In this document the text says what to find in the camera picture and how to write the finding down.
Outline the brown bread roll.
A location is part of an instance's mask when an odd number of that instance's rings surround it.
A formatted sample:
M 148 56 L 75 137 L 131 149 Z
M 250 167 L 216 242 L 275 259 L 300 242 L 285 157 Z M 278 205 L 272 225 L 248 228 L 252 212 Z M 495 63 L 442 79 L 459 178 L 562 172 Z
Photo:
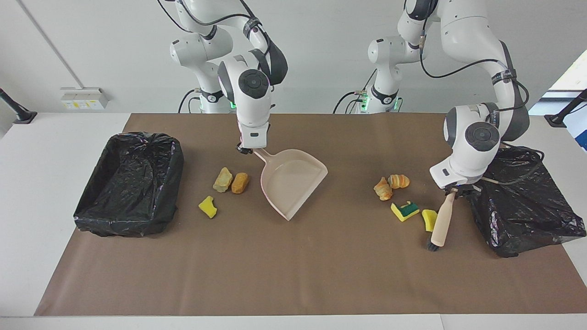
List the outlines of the brown bread roll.
M 242 194 L 243 192 L 245 192 L 249 181 L 250 176 L 247 173 L 237 173 L 233 178 L 233 182 L 231 184 L 231 192 L 233 194 Z

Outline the pale bread chunk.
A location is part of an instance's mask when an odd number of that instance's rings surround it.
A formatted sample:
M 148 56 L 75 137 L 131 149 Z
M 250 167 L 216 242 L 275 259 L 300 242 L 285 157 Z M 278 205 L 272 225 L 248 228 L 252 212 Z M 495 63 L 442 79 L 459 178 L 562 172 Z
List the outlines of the pale bread chunk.
M 233 182 L 233 174 L 229 171 L 228 167 L 222 167 L 220 173 L 215 179 L 212 188 L 219 193 L 225 193 Z

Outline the beige hand brush black bristles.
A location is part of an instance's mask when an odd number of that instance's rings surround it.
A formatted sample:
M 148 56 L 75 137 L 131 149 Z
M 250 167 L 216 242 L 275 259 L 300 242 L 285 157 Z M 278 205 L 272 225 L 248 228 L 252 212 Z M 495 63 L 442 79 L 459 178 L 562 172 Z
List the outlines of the beige hand brush black bristles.
M 444 247 L 452 218 L 453 204 L 456 199 L 456 189 L 451 189 L 447 194 L 444 203 L 440 206 L 430 242 L 427 244 L 428 251 L 436 252 Z

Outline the beige plastic dustpan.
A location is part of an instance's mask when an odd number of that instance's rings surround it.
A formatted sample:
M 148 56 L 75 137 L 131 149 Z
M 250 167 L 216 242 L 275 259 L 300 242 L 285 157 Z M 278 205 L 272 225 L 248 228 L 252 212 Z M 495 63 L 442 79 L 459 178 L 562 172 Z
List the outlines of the beige plastic dustpan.
M 328 174 L 324 163 L 300 149 L 271 154 L 256 148 L 253 153 L 265 163 L 260 176 L 262 192 L 287 221 L 293 219 Z

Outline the green and yellow sponge piece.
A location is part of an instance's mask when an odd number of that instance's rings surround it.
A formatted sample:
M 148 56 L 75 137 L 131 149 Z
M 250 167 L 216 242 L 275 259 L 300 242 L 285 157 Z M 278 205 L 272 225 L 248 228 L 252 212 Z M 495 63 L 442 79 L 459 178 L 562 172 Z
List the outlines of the green and yellow sponge piece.
M 392 203 L 390 209 L 401 222 L 405 222 L 420 212 L 419 206 L 411 201 L 407 201 L 404 205 Z

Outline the black bag lined bin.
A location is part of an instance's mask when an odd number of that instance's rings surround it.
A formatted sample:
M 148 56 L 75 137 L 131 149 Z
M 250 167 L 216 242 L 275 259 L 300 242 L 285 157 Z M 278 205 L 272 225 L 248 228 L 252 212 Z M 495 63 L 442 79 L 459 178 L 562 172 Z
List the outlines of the black bag lined bin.
M 586 237 L 577 215 L 543 165 L 539 150 L 498 150 L 480 194 L 467 196 L 472 217 L 487 246 L 502 258 Z
M 183 169 L 178 139 L 165 133 L 115 134 L 75 209 L 77 229 L 100 237 L 162 233 L 177 210 Z

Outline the brown table mat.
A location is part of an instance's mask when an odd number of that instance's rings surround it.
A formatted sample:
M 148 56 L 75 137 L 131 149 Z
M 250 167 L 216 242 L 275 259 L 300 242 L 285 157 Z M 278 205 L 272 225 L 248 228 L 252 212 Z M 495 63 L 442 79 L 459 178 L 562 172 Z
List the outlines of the brown table mat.
M 235 150 L 234 115 L 135 114 L 126 132 L 167 133 L 183 149 L 173 222 L 144 238 L 75 230 L 35 314 L 312 315 L 587 313 L 587 287 L 563 246 L 500 258 L 467 200 L 446 246 L 427 250 L 421 216 L 401 222 L 373 187 L 411 179 L 392 202 L 436 209 L 428 169 L 447 157 L 441 114 L 271 115 L 268 151 L 301 149 L 328 169 L 291 221 L 260 189 L 264 163 Z M 213 189 L 222 167 L 250 176 Z M 212 196 L 209 219 L 199 209 Z

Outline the white wall socket box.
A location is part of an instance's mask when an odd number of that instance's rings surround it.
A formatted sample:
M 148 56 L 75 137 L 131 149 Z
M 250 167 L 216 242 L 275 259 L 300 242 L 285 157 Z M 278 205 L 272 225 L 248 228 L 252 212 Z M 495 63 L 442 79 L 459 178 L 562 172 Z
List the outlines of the white wall socket box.
M 61 88 L 61 104 L 67 110 L 98 110 L 107 108 L 109 99 L 102 88 Z

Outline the grey wall conduit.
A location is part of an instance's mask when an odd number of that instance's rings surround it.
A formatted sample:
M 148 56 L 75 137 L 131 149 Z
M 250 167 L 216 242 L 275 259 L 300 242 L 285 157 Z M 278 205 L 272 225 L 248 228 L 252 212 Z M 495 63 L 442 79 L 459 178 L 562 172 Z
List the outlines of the grey wall conduit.
M 34 26 L 35 30 L 40 34 L 41 38 L 44 40 L 44 42 L 50 48 L 52 53 L 56 56 L 57 60 L 61 63 L 61 65 L 63 66 L 65 71 L 67 71 L 68 75 L 73 79 L 73 81 L 75 81 L 74 88 L 76 88 L 76 89 L 86 88 L 86 86 L 84 85 L 82 80 L 78 77 L 76 72 L 72 69 L 71 65 L 69 65 L 67 60 L 63 57 L 60 50 L 58 50 L 56 45 L 53 43 L 53 40 L 51 39 L 51 37 L 46 33 L 44 28 L 42 28 L 42 26 L 40 25 L 40 23 L 38 22 L 36 17 L 34 17 L 32 15 L 31 11 L 26 6 L 25 2 L 23 0 L 15 0 L 15 1 L 18 4 L 19 8 L 23 11 L 24 15 L 29 19 L 30 23 Z

